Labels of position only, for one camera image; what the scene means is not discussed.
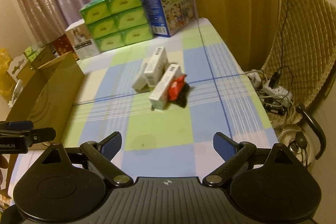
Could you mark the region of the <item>yellow plastic bag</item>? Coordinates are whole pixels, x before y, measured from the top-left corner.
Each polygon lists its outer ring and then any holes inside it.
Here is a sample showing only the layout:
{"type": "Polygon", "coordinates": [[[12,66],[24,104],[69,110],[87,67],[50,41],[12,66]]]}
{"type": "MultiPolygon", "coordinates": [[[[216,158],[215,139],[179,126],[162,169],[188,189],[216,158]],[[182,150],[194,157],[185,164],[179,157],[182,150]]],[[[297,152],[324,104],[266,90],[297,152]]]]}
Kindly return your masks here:
{"type": "Polygon", "coordinates": [[[5,48],[0,49],[0,94],[9,102],[11,100],[16,82],[8,73],[9,66],[13,61],[5,48]]]}

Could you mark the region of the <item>brown cardboard box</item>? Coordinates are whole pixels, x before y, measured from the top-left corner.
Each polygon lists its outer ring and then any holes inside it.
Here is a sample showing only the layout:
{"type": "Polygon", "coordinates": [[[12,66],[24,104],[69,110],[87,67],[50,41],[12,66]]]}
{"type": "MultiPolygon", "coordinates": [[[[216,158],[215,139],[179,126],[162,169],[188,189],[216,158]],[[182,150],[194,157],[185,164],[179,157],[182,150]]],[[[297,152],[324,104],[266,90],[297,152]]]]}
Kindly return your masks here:
{"type": "Polygon", "coordinates": [[[32,121],[35,128],[52,127],[56,137],[33,145],[30,150],[45,150],[62,140],[68,116],[84,73],[71,53],[42,65],[24,86],[6,121],[32,121]]]}

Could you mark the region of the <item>white power strip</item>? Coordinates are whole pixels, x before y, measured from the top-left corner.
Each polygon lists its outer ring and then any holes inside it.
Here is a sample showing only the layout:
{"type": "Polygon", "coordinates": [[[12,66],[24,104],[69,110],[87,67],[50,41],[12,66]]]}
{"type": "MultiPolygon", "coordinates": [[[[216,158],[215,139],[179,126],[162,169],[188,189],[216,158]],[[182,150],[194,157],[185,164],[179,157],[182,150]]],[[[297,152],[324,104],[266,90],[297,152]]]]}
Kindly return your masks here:
{"type": "Polygon", "coordinates": [[[262,70],[253,69],[245,72],[260,100],[270,106],[273,101],[276,107],[291,105],[292,94],[278,84],[270,86],[270,79],[262,70]]]}

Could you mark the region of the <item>long white medicine box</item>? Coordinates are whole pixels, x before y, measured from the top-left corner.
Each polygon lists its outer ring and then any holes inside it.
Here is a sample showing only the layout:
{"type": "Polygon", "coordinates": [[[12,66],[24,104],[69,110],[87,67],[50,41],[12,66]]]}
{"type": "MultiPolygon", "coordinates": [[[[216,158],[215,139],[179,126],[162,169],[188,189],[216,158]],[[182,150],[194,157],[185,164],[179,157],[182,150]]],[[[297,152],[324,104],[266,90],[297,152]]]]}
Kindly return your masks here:
{"type": "Polygon", "coordinates": [[[151,107],[157,110],[163,110],[168,101],[168,90],[172,82],[182,75],[181,67],[178,64],[171,64],[159,83],[149,96],[151,107]]]}

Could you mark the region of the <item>checkered tablecloth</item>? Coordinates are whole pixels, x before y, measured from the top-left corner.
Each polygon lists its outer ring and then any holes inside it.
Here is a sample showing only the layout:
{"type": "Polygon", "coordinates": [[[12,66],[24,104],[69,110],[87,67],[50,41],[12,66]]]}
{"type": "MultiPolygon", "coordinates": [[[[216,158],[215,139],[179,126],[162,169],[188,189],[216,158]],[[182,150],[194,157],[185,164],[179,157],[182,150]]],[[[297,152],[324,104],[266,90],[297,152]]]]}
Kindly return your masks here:
{"type": "Polygon", "coordinates": [[[208,19],[170,38],[155,38],[79,62],[85,74],[62,138],[66,147],[100,141],[114,131],[122,148],[113,159],[132,177],[204,177],[222,163],[217,132],[270,148],[276,134],[249,78],[208,19]],[[152,110],[149,93],[132,89],[157,47],[180,65],[190,85],[187,105],[152,110]]]}

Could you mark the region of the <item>red snack packet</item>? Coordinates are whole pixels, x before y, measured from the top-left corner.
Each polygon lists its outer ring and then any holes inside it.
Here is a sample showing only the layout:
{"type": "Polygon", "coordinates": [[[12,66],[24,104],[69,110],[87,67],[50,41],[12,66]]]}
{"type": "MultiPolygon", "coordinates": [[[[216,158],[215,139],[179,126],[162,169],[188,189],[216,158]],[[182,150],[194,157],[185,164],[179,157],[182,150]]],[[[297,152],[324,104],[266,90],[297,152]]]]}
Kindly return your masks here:
{"type": "Polygon", "coordinates": [[[173,80],[170,87],[168,88],[169,101],[176,101],[178,99],[179,94],[181,93],[182,89],[186,84],[185,82],[186,76],[187,75],[182,74],[181,76],[173,80]]]}

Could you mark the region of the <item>dark red gift box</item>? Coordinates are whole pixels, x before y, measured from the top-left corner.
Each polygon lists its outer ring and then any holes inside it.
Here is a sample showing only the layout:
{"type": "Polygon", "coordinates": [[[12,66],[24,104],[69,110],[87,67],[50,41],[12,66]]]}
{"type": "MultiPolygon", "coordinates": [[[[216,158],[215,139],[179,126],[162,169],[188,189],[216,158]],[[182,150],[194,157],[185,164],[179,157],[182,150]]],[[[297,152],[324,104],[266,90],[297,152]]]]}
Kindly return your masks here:
{"type": "Polygon", "coordinates": [[[70,43],[66,34],[63,34],[59,38],[55,39],[52,42],[52,45],[54,46],[54,48],[55,48],[55,50],[56,50],[56,52],[58,53],[59,56],[70,52],[70,53],[72,53],[75,60],[79,60],[79,57],[76,54],[74,48],[72,47],[72,44],[70,43]]]}

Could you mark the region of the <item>upper white medicine box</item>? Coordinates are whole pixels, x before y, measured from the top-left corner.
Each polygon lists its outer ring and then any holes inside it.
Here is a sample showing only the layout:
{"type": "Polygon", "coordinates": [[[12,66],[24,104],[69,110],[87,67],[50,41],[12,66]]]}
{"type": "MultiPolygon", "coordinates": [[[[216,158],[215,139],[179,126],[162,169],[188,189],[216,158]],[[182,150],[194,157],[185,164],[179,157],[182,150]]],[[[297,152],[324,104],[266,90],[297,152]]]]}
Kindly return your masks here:
{"type": "Polygon", "coordinates": [[[167,63],[168,59],[165,47],[157,47],[143,73],[146,83],[151,89],[159,83],[161,77],[165,73],[165,66],[167,63]]]}

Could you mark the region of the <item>white photo product box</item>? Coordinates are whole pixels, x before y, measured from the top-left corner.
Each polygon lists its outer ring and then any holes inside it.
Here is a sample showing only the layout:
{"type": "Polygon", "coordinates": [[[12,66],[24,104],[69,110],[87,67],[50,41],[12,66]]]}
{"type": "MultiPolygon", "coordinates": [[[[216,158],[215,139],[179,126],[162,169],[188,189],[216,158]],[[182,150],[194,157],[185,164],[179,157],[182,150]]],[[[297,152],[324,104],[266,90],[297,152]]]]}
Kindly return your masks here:
{"type": "Polygon", "coordinates": [[[65,34],[80,60],[98,56],[101,53],[83,19],[70,24],[65,34]]]}

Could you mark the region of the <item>green tissue pack stack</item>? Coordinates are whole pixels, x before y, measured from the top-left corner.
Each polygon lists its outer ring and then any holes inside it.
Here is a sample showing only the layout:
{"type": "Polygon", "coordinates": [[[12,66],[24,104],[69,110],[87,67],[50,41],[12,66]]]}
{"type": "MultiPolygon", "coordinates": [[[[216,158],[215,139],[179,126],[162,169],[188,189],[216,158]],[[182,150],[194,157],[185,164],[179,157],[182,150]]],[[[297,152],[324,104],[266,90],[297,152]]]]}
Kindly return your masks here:
{"type": "Polygon", "coordinates": [[[101,52],[154,36],[142,0],[94,0],[79,12],[101,52]]]}

